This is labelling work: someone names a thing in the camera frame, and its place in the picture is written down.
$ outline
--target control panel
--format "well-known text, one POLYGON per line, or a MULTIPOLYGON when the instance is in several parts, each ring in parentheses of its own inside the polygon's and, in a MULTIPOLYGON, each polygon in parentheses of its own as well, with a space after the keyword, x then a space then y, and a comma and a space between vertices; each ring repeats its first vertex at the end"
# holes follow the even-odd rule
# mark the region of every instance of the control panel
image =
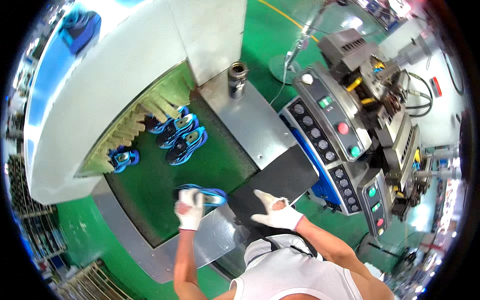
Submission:
POLYGON ((288 110, 312 143, 323 163, 328 165, 337 161, 338 156, 333 150, 327 136, 303 100, 300 97, 295 98, 288 106, 288 110))
POLYGON ((366 149, 357 135, 357 128, 353 126, 340 103, 345 102, 343 105, 351 105, 352 99, 348 98, 344 101, 333 96, 326 83, 311 67, 303 71, 295 87, 301 97, 315 103, 316 116, 324 121, 347 161, 355 161, 365 153, 366 149))
POLYGON ((350 214, 361 211, 361 205, 357 200, 355 189, 353 188, 343 165, 330 169, 329 172, 336 188, 343 198, 343 203, 345 204, 347 211, 350 214))
POLYGON ((357 186, 359 203, 367 218, 370 234, 382 235, 392 222, 390 192, 382 169, 370 169, 357 186))

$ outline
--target blue sneaker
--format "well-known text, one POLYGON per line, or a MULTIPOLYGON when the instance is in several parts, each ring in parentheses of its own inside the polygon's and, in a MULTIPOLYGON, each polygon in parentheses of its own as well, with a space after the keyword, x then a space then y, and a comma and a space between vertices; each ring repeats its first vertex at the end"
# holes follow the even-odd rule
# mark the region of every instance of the blue sneaker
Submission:
POLYGON ((178 136, 173 142, 174 146, 165 156, 165 160, 171 166, 183 164, 192 156, 195 149, 206 142, 207 138, 208 134, 203 126, 178 136))
POLYGON ((193 183, 182 184, 176 187, 173 190, 173 198, 179 198, 179 192, 182 190, 189 190, 189 189, 198 189, 199 192, 205 195, 204 206, 213 206, 219 207, 227 203, 227 193, 220 190, 220 189, 208 189, 203 188, 199 185, 193 183))
POLYGON ((120 146, 115 150, 109 150, 108 156, 111 158, 110 163, 115 168, 113 173, 123 172, 127 166, 136 165, 140 160, 140 153, 137 149, 128 151, 125 149, 125 146, 120 146))
MULTIPOLYGON (((186 115, 189 114, 188 108, 186 106, 180 106, 177 108, 177 110, 180 112, 180 118, 184 118, 186 115)), ((152 134, 161 133, 164 130, 165 126, 168 124, 168 122, 173 120, 170 116, 167 117, 168 119, 167 121, 165 121, 165 123, 160 123, 152 114, 147 115, 144 121, 145 129, 147 129, 147 131, 152 134)))
POLYGON ((156 144, 161 149, 170 149, 177 137, 197 129, 198 126, 198 119, 194 114, 188 114, 181 119, 170 119, 165 123, 163 131, 156 137, 156 144))

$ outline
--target hand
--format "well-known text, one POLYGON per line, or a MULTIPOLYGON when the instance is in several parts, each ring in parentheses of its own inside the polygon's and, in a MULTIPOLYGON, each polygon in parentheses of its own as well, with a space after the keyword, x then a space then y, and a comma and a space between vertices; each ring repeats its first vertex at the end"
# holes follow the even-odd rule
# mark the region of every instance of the hand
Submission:
POLYGON ((276 198, 261 190, 254 190, 255 196, 260 198, 267 211, 266 215, 253 215, 250 218, 258 223, 265 224, 275 228, 285 228, 295 231, 297 224, 303 217, 303 214, 299 213, 288 205, 287 198, 276 198))
POLYGON ((179 229, 197 231, 204 216, 204 195, 197 189, 180 191, 175 214, 180 220, 179 229))

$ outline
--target yellow clamp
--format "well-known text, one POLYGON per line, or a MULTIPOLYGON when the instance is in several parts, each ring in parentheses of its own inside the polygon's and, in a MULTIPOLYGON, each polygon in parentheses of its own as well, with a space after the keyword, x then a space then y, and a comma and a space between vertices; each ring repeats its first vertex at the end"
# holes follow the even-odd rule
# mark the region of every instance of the yellow clamp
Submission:
POLYGON ((363 99, 363 100, 361 101, 361 103, 362 103, 363 105, 366 105, 366 104, 369 104, 369 103, 372 103, 372 102, 375 102, 375 101, 376 101, 376 100, 373 99, 373 98, 365 98, 365 99, 363 99))
POLYGON ((357 77, 357 79, 355 79, 355 81, 347 87, 347 91, 353 91, 357 86, 359 86, 359 84, 361 84, 362 81, 363 79, 361 77, 357 77))

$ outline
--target black rubber mat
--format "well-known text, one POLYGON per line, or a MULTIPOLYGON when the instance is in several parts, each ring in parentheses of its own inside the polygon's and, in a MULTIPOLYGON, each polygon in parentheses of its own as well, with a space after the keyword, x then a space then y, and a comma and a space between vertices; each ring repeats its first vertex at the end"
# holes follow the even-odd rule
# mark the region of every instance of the black rubber mat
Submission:
POLYGON ((245 227, 255 226, 253 214, 265 214, 265 208, 253 190, 294 201, 318 181, 318 175, 299 145, 277 157, 228 197, 228 205, 245 227))

